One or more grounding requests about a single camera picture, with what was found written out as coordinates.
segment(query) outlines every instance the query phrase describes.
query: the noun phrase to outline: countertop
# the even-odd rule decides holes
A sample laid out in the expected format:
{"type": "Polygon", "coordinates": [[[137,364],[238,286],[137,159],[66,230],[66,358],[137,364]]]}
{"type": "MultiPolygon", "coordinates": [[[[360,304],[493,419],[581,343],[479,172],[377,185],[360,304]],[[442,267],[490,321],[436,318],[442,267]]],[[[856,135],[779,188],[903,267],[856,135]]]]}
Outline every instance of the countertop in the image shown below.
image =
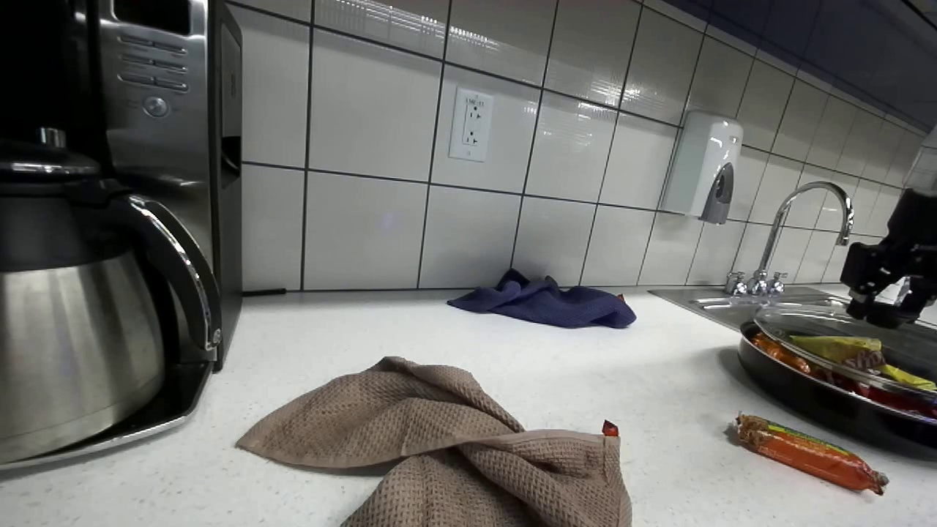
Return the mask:
{"type": "Polygon", "coordinates": [[[446,308],[446,295],[281,295],[244,308],[230,367],[194,422],[99,460],[0,481],[0,525],[339,525],[377,487],[234,447],[275,406],[383,355],[476,371],[524,428],[623,437],[638,527],[934,525],[937,462],[836,437],[773,403],[739,367],[739,333],[632,293],[628,330],[561,330],[446,308]],[[890,476],[852,494],[726,441],[736,413],[836,438],[890,476]]]}

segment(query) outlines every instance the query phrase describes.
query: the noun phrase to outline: crumpled cloth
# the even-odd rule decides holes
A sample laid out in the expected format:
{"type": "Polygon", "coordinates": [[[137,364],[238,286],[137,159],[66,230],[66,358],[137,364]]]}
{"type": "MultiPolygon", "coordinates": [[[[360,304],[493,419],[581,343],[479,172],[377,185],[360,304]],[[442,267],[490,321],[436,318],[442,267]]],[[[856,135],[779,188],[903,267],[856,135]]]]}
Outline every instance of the crumpled cloth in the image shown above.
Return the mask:
{"type": "Polygon", "coordinates": [[[561,326],[561,327],[628,327],[637,321],[637,309],[622,295],[571,286],[562,289],[550,274],[527,280],[509,270],[493,289],[473,289],[470,295],[452,298],[448,304],[473,314],[503,314],[527,321],[561,326]]]}
{"type": "Polygon", "coordinates": [[[386,468],[350,527],[622,527],[618,432],[524,431],[454,367],[383,358],[262,419],[238,447],[297,468],[386,468]]]}

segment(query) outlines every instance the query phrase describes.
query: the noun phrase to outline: stainless steel carafe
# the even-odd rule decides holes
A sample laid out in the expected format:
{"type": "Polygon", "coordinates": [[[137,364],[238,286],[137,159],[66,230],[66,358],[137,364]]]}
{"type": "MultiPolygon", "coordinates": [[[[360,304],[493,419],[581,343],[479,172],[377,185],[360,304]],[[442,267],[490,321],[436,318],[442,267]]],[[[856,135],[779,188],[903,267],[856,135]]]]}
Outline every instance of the stainless steel carafe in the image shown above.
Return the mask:
{"type": "Polygon", "coordinates": [[[168,358],[215,367],[219,293],[155,198],[127,192],[50,132],[0,144],[0,462],[82,441],[165,380],[168,358]],[[177,293],[189,345],[168,355],[152,286],[177,293]]]}

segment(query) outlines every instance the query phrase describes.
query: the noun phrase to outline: carafe handle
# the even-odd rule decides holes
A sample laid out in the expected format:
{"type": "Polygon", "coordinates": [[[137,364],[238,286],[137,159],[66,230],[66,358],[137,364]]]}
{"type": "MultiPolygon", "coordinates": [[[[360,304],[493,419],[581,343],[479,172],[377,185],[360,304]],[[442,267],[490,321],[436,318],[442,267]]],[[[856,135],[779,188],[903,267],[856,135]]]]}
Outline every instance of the carafe handle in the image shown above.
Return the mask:
{"type": "Polygon", "coordinates": [[[219,286],[199,248],[171,208],[129,192],[111,201],[129,229],[143,235],[148,258],[173,285],[192,330],[194,359],[224,368],[219,286]]]}

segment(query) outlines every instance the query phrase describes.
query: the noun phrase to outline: wall outlet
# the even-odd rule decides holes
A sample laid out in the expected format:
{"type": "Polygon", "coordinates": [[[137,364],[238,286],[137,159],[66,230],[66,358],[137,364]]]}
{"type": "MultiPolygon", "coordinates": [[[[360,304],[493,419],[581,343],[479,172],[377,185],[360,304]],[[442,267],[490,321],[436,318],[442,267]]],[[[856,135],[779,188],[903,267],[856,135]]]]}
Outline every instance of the wall outlet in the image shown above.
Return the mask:
{"type": "Polygon", "coordinates": [[[452,125],[452,159],[486,160],[493,138],[495,99],[479,91],[457,91],[454,125],[452,125]]]}

